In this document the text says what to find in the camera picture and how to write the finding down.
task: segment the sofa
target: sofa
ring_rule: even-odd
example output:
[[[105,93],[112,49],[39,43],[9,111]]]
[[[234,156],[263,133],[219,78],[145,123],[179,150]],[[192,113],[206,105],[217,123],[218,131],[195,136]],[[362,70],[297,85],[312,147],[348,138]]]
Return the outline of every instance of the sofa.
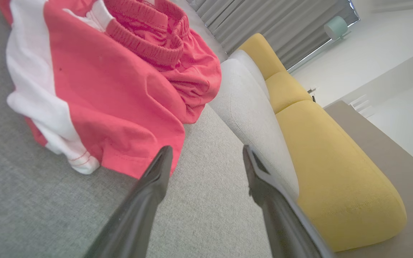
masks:
[[[201,22],[194,16],[190,21],[191,26]],[[32,139],[23,118],[5,101],[13,90],[5,66],[8,32],[0,14],[0,257],[80,257],[136,180],[105,168],[80,175],[64,158]],[[291,82],[284,73],[274,77],[284,67],[271,58],[268,44],[257,37],[241,49],[258,66],[266,87]],[[225,59],[224,53],[218,55]],[[230,69],[240,65],[232,59],[224,63]],[[232,78],[223,73],[224,78]],[[230,123],[238,119],[227,119],[222,113],[227,110],[221,102],[227,100],[223,95],[227,88],[221,86],[217,100],[205,106],[195,124],[185,125],[182,154],[157,209],[147,257],[272,256],[262,211],[248,195],[242,147],[249,143],[259,147],[266,162],[276,167],[275,178],[291,189],[335,251],[369,245],[400,231],[405,210],[393,186],[300,88],[292,88],[294,94],[286,93],[289,98],[284,105],[276,99],[285,94],[278,87],[268,87],[268,96],[262,88],[254,88],[260,90],[254,91],[257,95],[242,95],[247,98],[241,102],[245,105],[267,100],[265,116],[256,108],[251,111],[266,119],[272,134],[269,126],[262,131],[251,126],[244,130],[262,142],[243,138]],[[241,122],[256,125],[256,118]],[[262,143],[269,140],[281,145],[266,149]]]

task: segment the yellow cushion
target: yellow cushion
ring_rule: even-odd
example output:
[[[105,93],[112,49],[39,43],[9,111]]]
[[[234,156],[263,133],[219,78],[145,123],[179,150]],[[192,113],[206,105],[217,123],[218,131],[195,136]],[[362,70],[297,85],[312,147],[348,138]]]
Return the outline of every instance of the yellow cushion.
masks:
[[[264,80],[286,70],[264,36],[259,33],[252,35],[238,49],[242,49],[253,59]]]
[[[276,115],[299,180],[298,204],[337,252],[397,235],[407,221],[395,187],[316,103]]]
[[[277,72],[265,81],[274,113],[297,101],[312,100],[310,94],[288,72]]]

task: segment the curtain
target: curtain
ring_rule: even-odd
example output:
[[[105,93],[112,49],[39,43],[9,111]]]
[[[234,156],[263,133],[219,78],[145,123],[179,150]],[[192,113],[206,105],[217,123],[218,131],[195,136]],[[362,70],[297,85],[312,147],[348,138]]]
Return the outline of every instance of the curtain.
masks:
[[[358,20],[348,0],[188,0],[231,54],[261,33],[288,69],[329,40],[323,26],[334,16]]]

